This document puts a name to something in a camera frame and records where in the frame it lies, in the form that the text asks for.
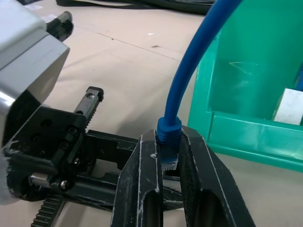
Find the green plastic bin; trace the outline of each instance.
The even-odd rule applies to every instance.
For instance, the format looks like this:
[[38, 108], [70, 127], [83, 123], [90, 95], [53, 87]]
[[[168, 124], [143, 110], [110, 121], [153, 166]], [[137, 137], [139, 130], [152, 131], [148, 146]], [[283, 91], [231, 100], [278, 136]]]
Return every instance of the green plastic bin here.
[[302, 9], [244, 0], [208, 48], [188, 125], [214, 152], [303, 172], [303, 126], [272, 121], [303, 63]]

